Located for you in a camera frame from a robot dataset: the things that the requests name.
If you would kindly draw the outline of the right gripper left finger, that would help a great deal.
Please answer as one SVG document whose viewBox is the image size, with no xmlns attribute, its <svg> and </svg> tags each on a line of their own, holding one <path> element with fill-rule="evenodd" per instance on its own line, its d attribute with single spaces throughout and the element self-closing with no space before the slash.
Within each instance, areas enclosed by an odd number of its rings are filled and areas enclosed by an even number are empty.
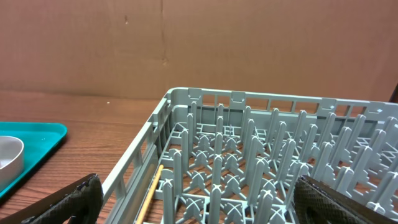
<svg viewBox="0 0 398 224">
<path fill-rule="evenodd" d="M 96 223 L 103 207 L 103 188 L 92 173 L 1 219 L 1 223 Z"/>
</svg>

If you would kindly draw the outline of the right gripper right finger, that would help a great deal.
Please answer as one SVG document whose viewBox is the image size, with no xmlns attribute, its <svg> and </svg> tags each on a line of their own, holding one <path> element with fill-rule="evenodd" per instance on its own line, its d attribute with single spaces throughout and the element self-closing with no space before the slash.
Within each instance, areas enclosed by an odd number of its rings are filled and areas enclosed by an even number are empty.
<svg viewBox="0 0 398 224">
<path fill-rule="evenodd" d="M 301 175 L 295 182 L 294 210 L 299 223 L 395 223 L 308 175 Z"/>
</svg>

